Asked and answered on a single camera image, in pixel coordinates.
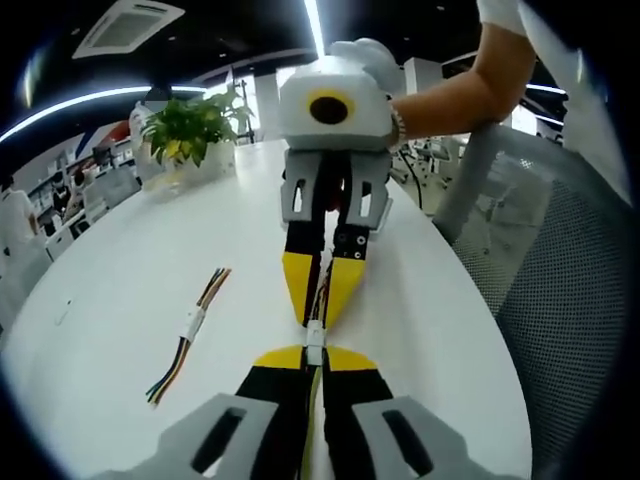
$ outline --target white table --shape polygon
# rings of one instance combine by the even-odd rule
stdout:
[[[237,178],[176,198],[135,195],[74,242],[31,294],[3,365],[35,432],[74,476],[136,465],[164,429],[216,393],[235,393],[263,352],[304,342],[281,266],[284,148],[241,147]],[[389,190],[387,225],[329,343],[369,356],[396,396],[414,396],[462,433],[475,461],[526,477],[527,413],[498,327],[435,227],[398,185]],[[144,392],[222,266],[233,273],[152,410]],[[330,478],[322,428],[316,436],[314,476]]]

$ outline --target gray bracket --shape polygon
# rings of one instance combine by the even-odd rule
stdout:
[[[320,151],[299,151],[289,149],[285,153],[287,178],[280,188],[282,221],[311,221],[313,191],[322,161]],[[382,152],[351,153],[352,190],[347,223],[367,227],[377,233],[391,208],[386,182],[391,169],[391,154]],[[370,186],[369,209],[366,215],[361,214],[362,191]],[[296,211],[296,194],[301,197],[300,210]]]
[[[278,405],[218,394],[160,436],[155,455],[127,472],[104,472],[95,480],[202,480],[214,459],[224,456],[216,480],[250,480],[258,450]]]
[[[494,475],[473,462],[462,435],[409,397],[361,403],[353,411],[369,445],[376,480],[415,480],[408,456],[429,464],[428,480],[517,480]]]

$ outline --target sleeve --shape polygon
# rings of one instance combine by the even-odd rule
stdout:
[[[523,37],[527,36],[527,31],[524,29],[520,19],[518,0],[477,1],[480,22],[496,25]]]

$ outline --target potted plant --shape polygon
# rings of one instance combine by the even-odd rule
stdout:
[[[246,124],[251,110],[234,106],[240,98],[233,85],[208,99],[171,99],[164,110],[149,117],[142,135],[159,164],[190,172],[195,180],[211,180],[235,168],[237,135],[232,120]]]

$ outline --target white robot part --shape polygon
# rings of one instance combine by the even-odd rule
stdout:
[[[298,68],[282,86],[280,125],[291,148],[381,151],[387,146],[393,124],[381,83],[392,83],[385,71],[399,69],[378,42],[358,42],[332,45],[335,54]]]
[[[402,85],[402,73],[393,55],[376,40],[360,38],[355,42],[335,42],[329,47],[329,53],[360,63],[385,92],[397,92]]]

